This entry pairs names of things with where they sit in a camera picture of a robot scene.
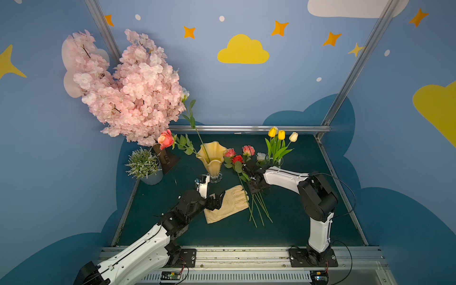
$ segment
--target yellow star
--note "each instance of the yellow star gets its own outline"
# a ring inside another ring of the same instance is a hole
[[[326,42],[323,44],[325,45],[332,45],[335,46],[337,39],[341,36],[342,34],[334,35],[333,33],[329,32],[328,39]]]
[[[358,52],[359,52],[360,50],[362,50],[363,48],[364,48],[364,47],[358,47],[358,43],[356,43],[356,47],[355,47],[351,52],[349,52],[349,54],[350,54],[350,53],[354,53],[354,54],[355,54],[355,57],[358,57]]]
[[[279,22],[275,21],[275,29],[272,32],[271,36],[273,36],[273,35],[284,36],[286,25],[288,25],[288,23],[280,24]]]
[[[184,29],[185,29],[184,38],[186,38],[186,37],[191,37],[192,39],[195,38],[193,32],[195,31],[196,28],[191,28],[190,29],[190,28],[184,27]]]
[[[0,79],[7,73],[14,73],[22,77],[27,77],[11,63],[12,51],[13,46],[10,45],[2,54],[0,54]]]
[[[418,13],[416,13],[416,16],[413,17],[413,19],[409,22],[409,23],[414,23],[415,24],[415,27],[418,27],[418,25],[420,24],[421,20],[426,17],[427,15],[429,15],[429,13],[423,13],[421,12],[421,8],[418,10]]]
[[[114,27],[114,24],[113,24],[113,21],[112,21],[112,15],[106,15],[104,16],[106,18],[106,21],[108,22],[108,25],[110,26],[113,26]]]

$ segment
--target gray flower pot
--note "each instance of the gray flower pot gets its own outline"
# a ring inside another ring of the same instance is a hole
[[[150,174],[147,178],[140,178],[145,184],[155,185],[163,179],[163,168],[161,163],[158,163],[158,171],[155,174]]]

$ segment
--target dark green table surface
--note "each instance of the dark green table surface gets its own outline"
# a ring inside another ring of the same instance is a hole
[[[244,145],[253,146],[256,152],[267,153],[264,137],[264,135],[202,135],[204,142],[216,140],[227,148],[234,148],[236,153],[241,153]],[[197,135],[189,135],[189,138],[195,146],[200,145]],[[285,156],[283,169],[295,172],[329,173],[312,135],[300,135],[298,141],[292,143],[292,147],[294,150]],[[149,186],[140,182],[118,245],[130,245],[140,238],[157,223],[161,213],[167,212],[177,204],[181,194],[194,187],[194,180],[198,174],[206,174],[203,164],[195,155],[186,155],[177,147],[174,150],[171,148],[167,150],[180,156],[181,160],[157,185]],[[208,195],[214,192],[221,193],[240,184],[234,170],[222,165],[221,171],[222,181],[209,184]],[[191,246],[306,245],[310,220],[298,194],[278,186],[271,186],[267,195],[263,194],[263,198],[273,223],[263,215],[263,226],[256,208],[254,216],[257,228],[249,222],[248,209],[212,224],[207,224],[204,214],[201,213],[177,242],[180,245]],[[347,209],[339,196],[335,215],[346,212]],[[363,245],[349,215],[334,219],[331,239],[341,240],[348,246]]]

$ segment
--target yellow tulip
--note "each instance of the yellow tulip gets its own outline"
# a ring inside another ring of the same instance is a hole
[[[279,135],[277,137],[279,138],[279,140],[284,140],[285,139],[285,131],[284,130],[280,130],[279,131]]]
[[[271,138],[275,137],[277,131],[279,131],[277,127],[272,127],[268,132],[268,136],[270,136]]]
[[[295,141],[298,139],[298,133],[293,132],[293,133],[290,135],[289,139],[290,139],[290,141],[295,142]]]

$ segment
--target pink rose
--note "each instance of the pink rose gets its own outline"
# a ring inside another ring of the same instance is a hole
[[[234,149],[228,149],[227,153],[225,153],[226,157],[233,157],[235,155],[236,155],[236,152],[234,151]]]
[[[174,144],[174,138],[171,135],[171,131],[166,130],[166,132],[162,132],[160,137],[157,139],[157,142],[160,144],[161,150],[164,150],[168,146]]]
[[[255,154],[255,149],[251,145],[244,145],[244,147],[242,148],[242,152],[244,153],[244,155],[253,156]]]

